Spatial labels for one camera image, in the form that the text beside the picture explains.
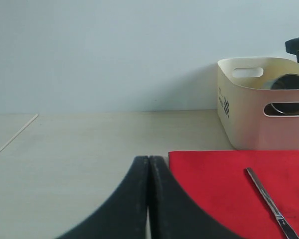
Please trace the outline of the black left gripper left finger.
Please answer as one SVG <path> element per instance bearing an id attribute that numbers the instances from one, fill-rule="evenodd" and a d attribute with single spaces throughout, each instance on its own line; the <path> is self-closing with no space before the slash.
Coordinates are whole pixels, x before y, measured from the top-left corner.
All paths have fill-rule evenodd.
<path id="1" fill-rule="evenodd" d="M 147 224 L 149 158 L 134 158 L 110 197 L 60 239 L 144 239 Z"/>

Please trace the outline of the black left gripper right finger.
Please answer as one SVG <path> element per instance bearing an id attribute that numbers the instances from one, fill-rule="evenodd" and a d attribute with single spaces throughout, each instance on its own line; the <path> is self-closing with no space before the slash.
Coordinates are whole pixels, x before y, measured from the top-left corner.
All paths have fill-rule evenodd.
<path id="1" fill-rule="evenodd" d="M 153 239 L 240 239 L 182 189 L 161 156 L 149 157 L 149 223 Z"/>

